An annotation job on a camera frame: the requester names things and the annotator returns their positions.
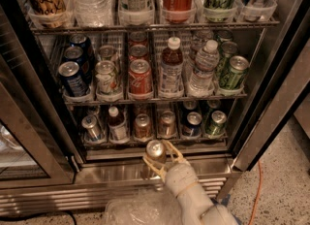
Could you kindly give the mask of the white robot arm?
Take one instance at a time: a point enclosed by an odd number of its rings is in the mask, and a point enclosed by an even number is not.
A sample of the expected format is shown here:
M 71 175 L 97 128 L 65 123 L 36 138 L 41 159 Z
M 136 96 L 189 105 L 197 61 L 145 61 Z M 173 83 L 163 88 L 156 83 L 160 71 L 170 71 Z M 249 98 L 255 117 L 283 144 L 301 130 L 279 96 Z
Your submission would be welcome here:
M 170 141 L 148 142 L 142 159 L 180 204 L 183 225 L 238 225 L 225 206 L 207 196 L 192 165 Z

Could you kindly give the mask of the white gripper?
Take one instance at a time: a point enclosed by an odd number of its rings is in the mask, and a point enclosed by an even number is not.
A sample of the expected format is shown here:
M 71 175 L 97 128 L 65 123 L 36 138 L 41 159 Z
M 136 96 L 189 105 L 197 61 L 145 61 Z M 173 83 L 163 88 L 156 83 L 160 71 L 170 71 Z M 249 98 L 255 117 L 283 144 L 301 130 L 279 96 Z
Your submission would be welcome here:
M 199 182 L 194 168 L 183 154 L 168 140 L 162 140 L 166 150 L 165 164 L 151 159 L 148 155 L 142 157 L 144 163 L 165 182 L 172 194 L 180 194 Z

